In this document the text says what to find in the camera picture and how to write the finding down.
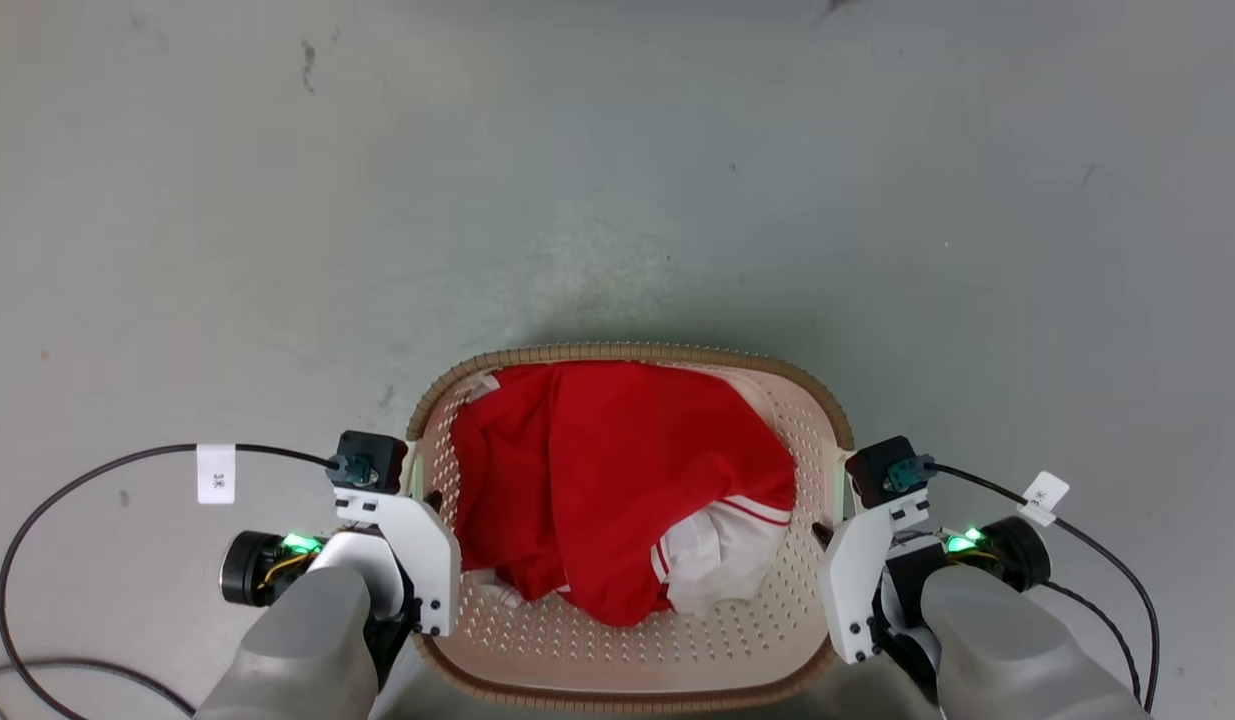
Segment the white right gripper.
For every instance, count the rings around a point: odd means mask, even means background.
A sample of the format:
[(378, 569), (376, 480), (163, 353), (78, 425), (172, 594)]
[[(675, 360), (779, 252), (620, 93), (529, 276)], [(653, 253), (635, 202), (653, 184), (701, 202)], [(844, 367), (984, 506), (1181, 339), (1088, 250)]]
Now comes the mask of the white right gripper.
[(827, 637), (846, 664), (861, 664), (882, 651), (876, 634), (890, 632), (876, 619), (878, 613), (892, 629), (908, 626), (887, 559), (893, 537), (927, 516), (929, 493), (919, 489), (874, 509), (861, 508), (836, 529), (811, 524), (815, 542), (827, 550), (819, 564)]

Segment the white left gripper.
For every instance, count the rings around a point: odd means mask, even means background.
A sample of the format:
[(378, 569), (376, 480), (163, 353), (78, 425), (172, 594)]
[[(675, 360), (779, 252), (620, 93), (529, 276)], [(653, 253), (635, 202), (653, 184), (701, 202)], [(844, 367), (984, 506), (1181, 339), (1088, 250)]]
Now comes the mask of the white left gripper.
[(445, 495), (426, 492), (424, 501), (361, 489), (335, 489), (338, 517), (375, 527), (388, 543), (399, 583), (420, 601), (421, 632), (448, 637), (459, 616), (459, 543), (440, 519)]

